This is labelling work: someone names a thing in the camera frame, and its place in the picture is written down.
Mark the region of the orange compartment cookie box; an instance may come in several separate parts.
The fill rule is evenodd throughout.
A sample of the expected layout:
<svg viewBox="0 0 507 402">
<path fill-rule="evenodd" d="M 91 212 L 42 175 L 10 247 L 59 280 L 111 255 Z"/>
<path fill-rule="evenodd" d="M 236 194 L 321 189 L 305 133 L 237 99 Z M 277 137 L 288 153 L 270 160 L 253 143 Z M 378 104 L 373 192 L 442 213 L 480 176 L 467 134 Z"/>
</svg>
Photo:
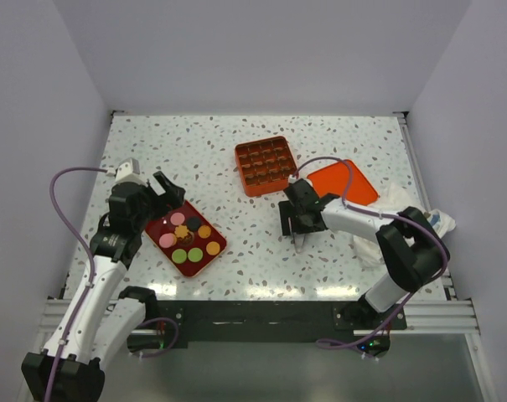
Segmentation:
<svg viewBox="0 0 507 402">
<path fill-rule="evenodd" d="M 246 196 L 282 191 L 297 164 L 287 139 L 269 137 L 235 146 L 235 161 Z"/>
</svg>

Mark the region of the orange flower cookie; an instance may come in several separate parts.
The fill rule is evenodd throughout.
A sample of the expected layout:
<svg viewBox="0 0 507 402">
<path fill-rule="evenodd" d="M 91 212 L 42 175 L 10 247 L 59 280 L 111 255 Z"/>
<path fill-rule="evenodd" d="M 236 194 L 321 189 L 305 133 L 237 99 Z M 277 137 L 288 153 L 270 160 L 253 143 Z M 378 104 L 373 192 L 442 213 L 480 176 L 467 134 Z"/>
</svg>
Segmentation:
<svg viewBox="0 0 507 402">
<path fill-rule="evenodd" d="M 178 225 L 175 230 L 174 230 L 174 235 L 178 238 L 178 239 L 185 239 L 187 237 L 189 237 L 189 229 L 186 225 Z"/>
</svg>

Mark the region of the orange box lid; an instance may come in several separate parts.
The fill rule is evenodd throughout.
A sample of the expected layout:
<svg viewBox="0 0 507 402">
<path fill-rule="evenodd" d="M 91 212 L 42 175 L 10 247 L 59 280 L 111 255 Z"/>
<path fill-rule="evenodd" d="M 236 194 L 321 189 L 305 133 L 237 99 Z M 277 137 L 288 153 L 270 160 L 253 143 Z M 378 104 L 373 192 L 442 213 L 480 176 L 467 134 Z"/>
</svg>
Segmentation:
<svg viewBox="0 0 507 402">
<path fill-rule="evenodd" d="M 310 173 L 307 179 L 320 197 L 328 193 L 341 196 L 347 184 L 350 183 L 345 196 L 348 201 L 364 206 L 376 202 L 380 195 L 373 185 L 351 160 L 347 163 L 351 170 L 343 163 L 335 162 Z"/>
</svg>

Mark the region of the red cookie tray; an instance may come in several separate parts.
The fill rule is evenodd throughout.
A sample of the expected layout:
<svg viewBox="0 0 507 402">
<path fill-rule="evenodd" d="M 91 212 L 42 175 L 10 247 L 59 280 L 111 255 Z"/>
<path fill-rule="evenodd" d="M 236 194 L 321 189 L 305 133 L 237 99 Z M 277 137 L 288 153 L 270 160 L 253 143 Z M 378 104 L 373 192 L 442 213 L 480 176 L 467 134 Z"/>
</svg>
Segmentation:
<svg viewBox="0 0 507 402">
<path fill-rule="evenodd" d="M 208 225 L 212 229 L 211 236 L 208 239 L 202 239 L 198 236 L 198 230 L 195 232 L 189 231 L 189 237 L 185 239 L 178 239 L 177 243 L 174 247 L 164 249 L 161 248 L 158 244 L 158 240 L 161 235 L 165 233 L 173 233 L 177 226 L 172 225 L 170 223 L 170 217 L 173 213 L 180 212 L 185 216 L 185 221 L 183 225 L 186 225 L 187 218 L 191 216 L 198 216 L 202 220 L 202 225 Z M 184 204 L 175 209 L 164 217 L 149 222 L 145 233 L 148 238 L 162 251 L 162 253 L 168 258 L 168 260 L 173 264 L 173 266 L 185 277 L 191 278 L 197 276 L 203 269 L 205 269 L 208 265 L 210 265 L 213 261 L 216 260 L 218 256 L 222 254 L 227 246 L 226 238 L 215 228 L 213 224 L 211 224 L 189 201 L 185 201 Z M 206 245 L 211 242 L 216 241 L 220 244 L 221 250 L 218 255 L 209 255 L 206 252 Z M 172 262 L 171 254 L 176 249 L 184 249 L 187 251 L 192 248 L 200 248 L 204 252 L 204 257 L 201 262 L 192 263 L 187 259 L 183 264 L 176 265 Z"/>
</svg>

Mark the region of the orange cookie lower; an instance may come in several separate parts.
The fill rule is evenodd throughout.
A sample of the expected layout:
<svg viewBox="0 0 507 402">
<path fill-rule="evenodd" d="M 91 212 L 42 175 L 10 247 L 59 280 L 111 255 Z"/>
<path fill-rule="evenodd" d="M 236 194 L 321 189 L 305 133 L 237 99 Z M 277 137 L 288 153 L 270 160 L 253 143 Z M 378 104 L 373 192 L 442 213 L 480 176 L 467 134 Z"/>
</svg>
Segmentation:
<svg viewBox="0 0 507 402">
<path fill-rule="evenodd" d="M 216 241 L 211 241 L 206 245 L 206 252 L 209 255 L 218 255 L 220 253 L 220 244 Z"/>
</svg>

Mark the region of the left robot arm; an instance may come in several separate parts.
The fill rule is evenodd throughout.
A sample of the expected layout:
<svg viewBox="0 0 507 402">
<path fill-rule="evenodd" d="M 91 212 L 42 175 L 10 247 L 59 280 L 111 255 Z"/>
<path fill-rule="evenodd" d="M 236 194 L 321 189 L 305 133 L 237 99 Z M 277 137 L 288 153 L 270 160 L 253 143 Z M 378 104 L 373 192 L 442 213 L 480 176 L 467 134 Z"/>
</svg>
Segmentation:
<svg viewBox="0 0 507 402">
<path fill-rule="evenodd" d="M 22 362 L 34 400 L 97 401 L 104 388 L 106 364 L 134 329 L 165 322 L 178 335 L 179 325 L 161 316 L 151 289 L 129 286 L 114 310 L 106 311 L 142 245 L 148 223 L 184 204 L 183 188 L 162 172 L 153 176 L 162 194 L 135 173 L 116 176 L 107 212 L 91 240 L 81 243 L 88 259 L 75 295 L 41 351 L 27 353 Z"/>
</svg>

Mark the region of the orange cookie upper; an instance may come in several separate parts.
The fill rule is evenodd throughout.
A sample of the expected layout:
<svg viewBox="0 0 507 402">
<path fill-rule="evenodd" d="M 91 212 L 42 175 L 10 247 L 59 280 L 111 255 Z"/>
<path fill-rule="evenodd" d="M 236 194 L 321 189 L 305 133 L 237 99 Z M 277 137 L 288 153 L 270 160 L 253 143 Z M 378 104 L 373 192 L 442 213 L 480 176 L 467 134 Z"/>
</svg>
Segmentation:
<svg viewBox="0 0 507 402">
<path fill-rule="evenodd" d="M 208 225 L 202 225 L 198 229 L 198 236 L 202 239 L 208 239 L 211 236 L 212 229 Z"/>
</svg>

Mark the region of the black cookie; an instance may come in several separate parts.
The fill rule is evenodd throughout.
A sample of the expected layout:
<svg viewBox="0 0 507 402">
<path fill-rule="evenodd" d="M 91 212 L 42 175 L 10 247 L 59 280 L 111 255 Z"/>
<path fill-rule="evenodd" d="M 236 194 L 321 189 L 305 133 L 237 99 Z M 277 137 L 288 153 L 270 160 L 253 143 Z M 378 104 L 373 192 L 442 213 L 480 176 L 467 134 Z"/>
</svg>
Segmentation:
<svg viewBox="0 0 507 402">
<path fill-rule="evenodd" d="M 189 231 L 195 232 L 202 226 L 202 220 L 198 216 L 191 216 L 186 220 L 186 226 Z"/>
</svg>

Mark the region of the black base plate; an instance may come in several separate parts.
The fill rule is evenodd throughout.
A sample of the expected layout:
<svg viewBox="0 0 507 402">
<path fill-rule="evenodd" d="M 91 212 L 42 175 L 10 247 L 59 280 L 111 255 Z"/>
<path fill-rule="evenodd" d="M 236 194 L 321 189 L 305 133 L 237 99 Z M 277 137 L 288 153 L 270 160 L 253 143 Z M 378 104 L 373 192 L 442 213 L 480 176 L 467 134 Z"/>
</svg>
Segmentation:
<svg viewBox="0 0 507 402">
<path fill-rule="evenodd" d="M 164 321 L 139 327 L 130 352 L 190 343 L 315 343 L 379 355 L 391 330 L 407 327 L 402 306 L 378 313 L 358 301 L 160 301 Z"/>
</svg>

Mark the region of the green cookie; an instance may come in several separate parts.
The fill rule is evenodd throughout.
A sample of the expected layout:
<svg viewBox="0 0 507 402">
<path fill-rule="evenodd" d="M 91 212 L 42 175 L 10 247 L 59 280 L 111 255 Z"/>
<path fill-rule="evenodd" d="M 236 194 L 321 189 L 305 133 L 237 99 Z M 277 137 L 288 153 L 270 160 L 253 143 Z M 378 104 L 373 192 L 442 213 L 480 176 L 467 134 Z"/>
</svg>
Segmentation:
<svg viewBox="0 0 507 402">
<path fill-rule="evenodd" d="M 192 248 L 188 251 L 188 259 L 192 263 L 201 262 L 204 257 L 204 252 L 200 248 Z"/>
<path fill-rule="evenodd" d="M 184 249 L 176 249 L 171 254 L 171 259 L 174 264 L 181 265 L 188 259 L 188 253 Z"/>
</svg>

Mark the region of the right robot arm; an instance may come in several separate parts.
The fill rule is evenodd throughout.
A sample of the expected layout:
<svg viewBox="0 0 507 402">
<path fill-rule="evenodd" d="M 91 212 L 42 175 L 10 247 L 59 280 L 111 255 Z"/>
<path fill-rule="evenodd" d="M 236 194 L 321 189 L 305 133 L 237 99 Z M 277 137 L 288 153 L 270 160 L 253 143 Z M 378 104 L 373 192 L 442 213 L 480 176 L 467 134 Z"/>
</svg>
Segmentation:
<svg viewBox="0 0 507 402">
<path fill-rule="evenodd" d="M 390 212 L 355 204 L 332 193 L 323 197 L 306 179 L 284 189 L 279 203 L 282 234 L 343 231 L 378 245 L 387 273 L 358 301 L 337 313 L 347 323 L 376 329 L 401 299 L 416 293 L 446 270 L 450 254 L 417 208 Z"/>
</svg>

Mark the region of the pink cookie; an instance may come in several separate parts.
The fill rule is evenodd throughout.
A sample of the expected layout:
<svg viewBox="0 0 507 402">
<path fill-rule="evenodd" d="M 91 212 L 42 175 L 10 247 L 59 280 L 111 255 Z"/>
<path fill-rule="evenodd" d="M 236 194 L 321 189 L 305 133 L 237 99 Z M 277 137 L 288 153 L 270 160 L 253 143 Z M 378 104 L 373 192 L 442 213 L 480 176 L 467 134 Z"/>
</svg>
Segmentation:
<svg viewBox="0 0 507 402">
<path fill-rule="evenodd" d="M 168 249 L 174 247 L 177 243 L 177 238 L 173 233 L 162 234 L 158 240 L 161 248 Z"/>
<path fill-rule="evenodd" d="M 170 217 L 170 223 L 175 226 L 180 226 L 184 221 L 185 216 L 180 212 L 173 213 Z"/>
</svg>

